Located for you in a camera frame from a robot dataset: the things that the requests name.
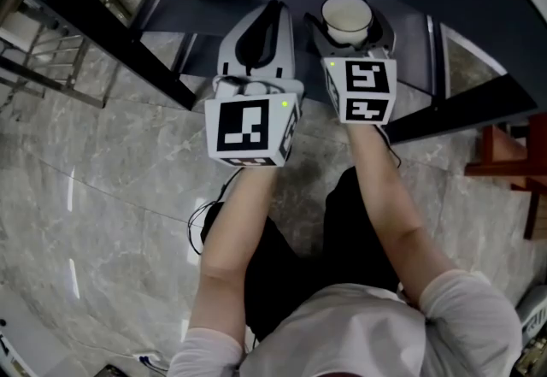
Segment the brown wooden vanity cabinet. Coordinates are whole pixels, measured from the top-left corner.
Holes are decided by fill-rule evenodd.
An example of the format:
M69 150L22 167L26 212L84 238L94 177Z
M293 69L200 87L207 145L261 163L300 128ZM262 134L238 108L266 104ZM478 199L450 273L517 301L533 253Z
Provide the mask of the brown wooden vanity cabinet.
M478 162L466 165L468 177L495 177L513 191L530 192L524 238L547 241L547 113L526 125L488 126L482 131Z

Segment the person's left forearm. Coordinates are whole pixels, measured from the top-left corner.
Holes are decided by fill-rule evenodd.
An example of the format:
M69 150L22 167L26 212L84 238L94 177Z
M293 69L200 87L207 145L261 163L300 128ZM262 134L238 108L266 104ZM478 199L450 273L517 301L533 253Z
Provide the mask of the person's left forearm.
M262 237L279 170L245 168L221 206L203 245L189 328L245 338L244 279Z

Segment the grey white machine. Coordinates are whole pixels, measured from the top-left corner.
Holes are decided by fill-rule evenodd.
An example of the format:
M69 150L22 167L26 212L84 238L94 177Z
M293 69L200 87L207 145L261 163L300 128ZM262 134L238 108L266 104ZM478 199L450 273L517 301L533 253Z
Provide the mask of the grey white machine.
M547 377L547 285L532 288L516 310L523 348L511 377Z

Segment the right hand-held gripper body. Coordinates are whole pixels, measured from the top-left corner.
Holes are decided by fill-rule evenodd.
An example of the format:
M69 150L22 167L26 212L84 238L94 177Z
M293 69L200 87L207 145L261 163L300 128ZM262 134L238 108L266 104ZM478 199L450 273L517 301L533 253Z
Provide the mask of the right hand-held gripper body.
M326 89L344 124L386 124L397 96L397 62L370 56L321 59Z

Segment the white ceramic mug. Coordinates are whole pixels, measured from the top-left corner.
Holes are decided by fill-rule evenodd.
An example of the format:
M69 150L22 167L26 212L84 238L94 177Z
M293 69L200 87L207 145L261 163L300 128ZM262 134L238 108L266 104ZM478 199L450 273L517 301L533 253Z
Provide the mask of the white ceramic mug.
M328 35L338 44L360 47L368 38L373 11L364 0L326 0L321 16Z

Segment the person's white shirt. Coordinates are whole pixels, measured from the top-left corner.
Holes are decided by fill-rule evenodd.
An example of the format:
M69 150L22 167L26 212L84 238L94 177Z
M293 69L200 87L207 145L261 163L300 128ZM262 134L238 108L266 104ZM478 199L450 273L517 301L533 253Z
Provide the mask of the person's white shirt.
M251 352L192 328L168 377L509 377L522 349L512 303L476 274L451 270L412 307L371 286L328 286Z

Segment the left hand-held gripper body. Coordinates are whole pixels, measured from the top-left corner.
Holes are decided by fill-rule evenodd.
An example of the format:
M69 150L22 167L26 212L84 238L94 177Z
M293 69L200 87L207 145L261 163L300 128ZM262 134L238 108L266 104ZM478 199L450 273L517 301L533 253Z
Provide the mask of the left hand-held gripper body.
M204 104L209 157L231 167L282 167L302 115L298 80L214 77Z

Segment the white power strip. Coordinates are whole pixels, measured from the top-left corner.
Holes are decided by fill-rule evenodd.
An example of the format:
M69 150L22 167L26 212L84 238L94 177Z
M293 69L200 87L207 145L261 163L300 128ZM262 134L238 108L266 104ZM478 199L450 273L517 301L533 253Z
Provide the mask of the white power strip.
M159 352L155 352L155 351L136 352L136 353L133 353L132 356L140 362L147 362L158 368L161 368L163 366L163 358Z

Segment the white cabinet with black knobs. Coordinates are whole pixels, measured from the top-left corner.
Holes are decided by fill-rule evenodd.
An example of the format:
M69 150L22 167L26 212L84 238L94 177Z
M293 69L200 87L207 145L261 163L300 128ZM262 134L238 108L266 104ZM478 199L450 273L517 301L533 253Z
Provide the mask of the white cabinet with black knobs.
M7 322L0 317L0 377L31 377L4 336Z

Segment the person's black trousers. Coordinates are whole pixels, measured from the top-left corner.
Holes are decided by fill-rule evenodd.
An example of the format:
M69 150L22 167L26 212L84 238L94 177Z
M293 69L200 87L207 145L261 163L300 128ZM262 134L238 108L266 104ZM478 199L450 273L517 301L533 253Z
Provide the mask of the person's black trousers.
M224 202L209 209L203 244ZM343 172L326 197L321 253L300 257L267 216L262 237L244 279L246 329L264 340L319 290L358 284L395 291L398 277L369 220L356 170Z

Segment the person's right forearm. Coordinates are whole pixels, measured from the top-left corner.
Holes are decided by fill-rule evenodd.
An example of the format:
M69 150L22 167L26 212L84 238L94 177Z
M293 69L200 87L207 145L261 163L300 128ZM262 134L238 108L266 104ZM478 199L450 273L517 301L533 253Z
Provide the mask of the person's right forearm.
M426 287L456 265L434 243L384 137L372 125L347 126L362 200L379 241L417 304Z

